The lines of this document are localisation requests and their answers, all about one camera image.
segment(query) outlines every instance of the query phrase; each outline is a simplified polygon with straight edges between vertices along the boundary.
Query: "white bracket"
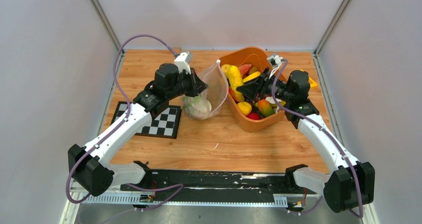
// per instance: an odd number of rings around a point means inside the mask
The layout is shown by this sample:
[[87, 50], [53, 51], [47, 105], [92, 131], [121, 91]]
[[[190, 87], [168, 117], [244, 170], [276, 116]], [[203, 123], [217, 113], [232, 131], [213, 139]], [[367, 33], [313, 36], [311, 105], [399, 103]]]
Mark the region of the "white bracket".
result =
[[175, 59], [174, 64], [179, 68], [179, 72], [186, 71], [187, 74], [191, 73], [191, 67], [189, 65], [192, 60], [192, 53], [182, 52]]

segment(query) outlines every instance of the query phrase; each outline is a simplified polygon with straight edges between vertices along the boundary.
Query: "white cable clip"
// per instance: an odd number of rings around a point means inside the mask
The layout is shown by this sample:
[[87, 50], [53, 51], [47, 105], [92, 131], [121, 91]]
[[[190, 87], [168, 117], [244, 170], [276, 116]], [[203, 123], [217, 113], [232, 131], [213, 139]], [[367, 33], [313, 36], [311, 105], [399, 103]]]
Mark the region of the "white cable clip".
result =
[[346, 158], [350, 158], [350, 153], [346, 153], [341, 157], [341, 159], [343, 159], [343, 160], [346, 159]]

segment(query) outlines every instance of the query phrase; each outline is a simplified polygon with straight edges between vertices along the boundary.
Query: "red fruit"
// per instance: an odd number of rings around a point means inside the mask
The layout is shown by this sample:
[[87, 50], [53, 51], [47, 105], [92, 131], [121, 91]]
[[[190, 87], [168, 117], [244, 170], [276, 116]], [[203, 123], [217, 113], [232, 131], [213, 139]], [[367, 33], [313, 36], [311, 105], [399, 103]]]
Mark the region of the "red fruit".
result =
[[246, 75], [248, 74], [248, 71], [250, 70], [250, 68], [252, 68], [251, 64], [244, 64], [238, 67], [240, 70], [240, 73], [242, 74], [242, 77], [245, 78]]
[[259, 117], [259, 115], [257, 113], [253, 113], [253, 112], [249, 113], [246, 117], [253, 119], [253, 120], [260, 120], [261, 119], [261, 117]]

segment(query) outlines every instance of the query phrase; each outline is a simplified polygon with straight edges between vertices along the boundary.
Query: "plastic bag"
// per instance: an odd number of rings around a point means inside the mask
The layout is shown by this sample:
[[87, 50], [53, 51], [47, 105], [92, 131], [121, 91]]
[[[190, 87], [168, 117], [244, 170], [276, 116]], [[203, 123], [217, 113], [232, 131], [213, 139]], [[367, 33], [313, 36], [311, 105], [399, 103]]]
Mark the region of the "plastic bag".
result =
[[227, 98], [228, 82], [220, 67], [220, 60], [198, 73], [198, 77], [208, 84], [197, 97], [182, 96], [182, 109], [189, 118], [207, 119], [220, 113]]

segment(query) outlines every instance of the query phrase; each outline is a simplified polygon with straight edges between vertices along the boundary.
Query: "wooden surface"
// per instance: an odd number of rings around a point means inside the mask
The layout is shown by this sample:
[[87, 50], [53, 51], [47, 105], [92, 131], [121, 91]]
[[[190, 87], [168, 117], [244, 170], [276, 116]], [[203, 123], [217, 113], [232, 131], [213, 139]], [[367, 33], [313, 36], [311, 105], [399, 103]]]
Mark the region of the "wooden surface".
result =
[[[190, 65], [200, 72], [229, 51], [192, 53]], [[285, 77], [292, 70], [304, 69], [318, 82], [311, 53], [279, 54], [289, 60], [283, 72]], [[154, 78], [160, 64], [173, 60], [168, 51], [128, 50], [118, 80], [129, 99], [132, 100]], [[319, 86], [311, 88], [310, 99], [328, 124]], [[104, 129], [110, 125], [118, 101], [124, 101], [124, 98], [116, 89]], [[181, 105], [181, 99], [174, 99], [170, 104]], [[248, 133], [236, 125], [228, 102], [224, 103], [219, 115], [207, 120], [190, 120], [182, 113], [177, 139], [132, 137], [111, 162], [125, 164], [134, 160], [149, 161], [151, 168], [254, 172], [284, 172], [287, 167], [304, 163], [327, 172], [312, 144], [287, 119], [259, 132]]]

